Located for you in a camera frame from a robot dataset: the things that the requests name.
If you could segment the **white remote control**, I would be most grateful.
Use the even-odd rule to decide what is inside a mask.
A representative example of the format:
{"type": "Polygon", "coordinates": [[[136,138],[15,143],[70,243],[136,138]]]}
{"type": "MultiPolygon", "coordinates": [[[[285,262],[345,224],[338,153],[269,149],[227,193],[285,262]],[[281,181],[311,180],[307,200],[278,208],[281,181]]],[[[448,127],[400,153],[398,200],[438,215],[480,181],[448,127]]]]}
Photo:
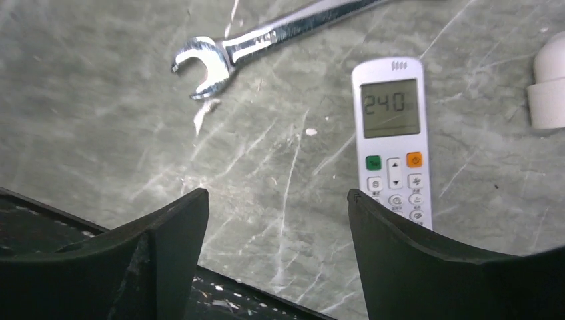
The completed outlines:
{"type": "Polygon", "coordinates": [[[359,188],[432,228],[424,69],[414,57],[365,61],[351,73],[359,188]]]}

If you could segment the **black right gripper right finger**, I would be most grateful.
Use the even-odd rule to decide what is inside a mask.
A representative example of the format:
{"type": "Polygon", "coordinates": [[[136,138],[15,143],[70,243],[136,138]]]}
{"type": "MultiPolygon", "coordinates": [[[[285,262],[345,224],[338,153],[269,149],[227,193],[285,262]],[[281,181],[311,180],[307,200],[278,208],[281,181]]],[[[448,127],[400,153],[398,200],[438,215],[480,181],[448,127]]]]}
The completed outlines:
{"type": "Polygon", "coordinates": [[[348,216],[370,319],[563,319],[564,248],[518,256],[445,237],[358,189],[348,216]]]}

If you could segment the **white pipe elbow fitting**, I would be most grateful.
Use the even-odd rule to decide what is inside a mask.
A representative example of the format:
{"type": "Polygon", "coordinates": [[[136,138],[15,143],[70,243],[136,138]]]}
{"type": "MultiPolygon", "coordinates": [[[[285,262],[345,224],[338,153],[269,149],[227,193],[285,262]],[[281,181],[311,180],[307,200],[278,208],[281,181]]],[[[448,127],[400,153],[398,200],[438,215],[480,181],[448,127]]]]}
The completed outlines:
{"type": "Polygon", "coordinates": [[[533,61],[535,83],[527,88],[535,129],[564,127],[564,32],[555,34],[533,61]]]}

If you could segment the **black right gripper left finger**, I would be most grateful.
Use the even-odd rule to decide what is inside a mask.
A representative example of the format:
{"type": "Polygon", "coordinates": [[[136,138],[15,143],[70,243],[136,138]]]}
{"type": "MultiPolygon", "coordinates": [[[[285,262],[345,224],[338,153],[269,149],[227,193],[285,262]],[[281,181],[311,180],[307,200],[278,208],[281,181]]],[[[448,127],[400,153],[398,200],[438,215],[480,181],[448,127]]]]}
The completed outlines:
{"type": "Polygon", "coordinates": [[[192,319],[209,220],[198,188],[118,228],[55,251],[1,249],[2,319],[192,319]]]}

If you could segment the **silver combination wrench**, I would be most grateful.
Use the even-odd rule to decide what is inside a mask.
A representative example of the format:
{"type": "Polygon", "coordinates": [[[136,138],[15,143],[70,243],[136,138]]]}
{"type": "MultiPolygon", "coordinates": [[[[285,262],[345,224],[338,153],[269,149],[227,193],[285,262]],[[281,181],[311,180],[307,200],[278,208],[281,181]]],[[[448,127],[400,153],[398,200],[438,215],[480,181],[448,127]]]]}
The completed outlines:
{"type": "Polygon", "coordinates": [[[191,37],[177,51],[171,72],[180,73],[190,59],[206,68],[203,82],[190,98],[206,99],[224,91],[236,72],[251,61],[275,49],[337,23],[347,17],[382,4],[382,1],[313,1],[253,29],[226,39],[191,37]]]}

